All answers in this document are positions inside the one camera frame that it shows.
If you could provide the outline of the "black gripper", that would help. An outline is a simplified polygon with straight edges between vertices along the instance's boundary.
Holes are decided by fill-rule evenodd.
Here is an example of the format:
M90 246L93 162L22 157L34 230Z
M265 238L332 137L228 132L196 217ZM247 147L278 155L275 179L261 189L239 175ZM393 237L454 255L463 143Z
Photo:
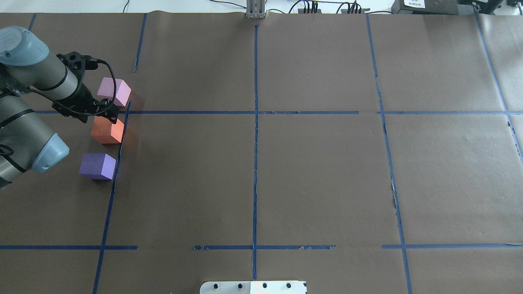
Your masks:
M106 118L112 124L118 122L119 108L114 101L107 98L95 99L84 84L70 97L53 102L52 108L63 116L77 118L83 123L86 123L90 116Z

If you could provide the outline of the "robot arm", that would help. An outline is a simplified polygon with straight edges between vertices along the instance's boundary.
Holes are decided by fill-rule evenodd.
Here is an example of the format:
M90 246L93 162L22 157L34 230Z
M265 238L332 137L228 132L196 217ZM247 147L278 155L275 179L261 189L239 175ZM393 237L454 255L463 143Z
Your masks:
M1 29L0 53L0 182L4 189L28 170L43 173L69 154L65 142L23 100L25 95L38 94L59 114L83 123L99 116L116 124L119 110L112 70L113 92L108 98L93 98L83 82L87 70L108 67L107 61L78 52L53 54L20 26Z

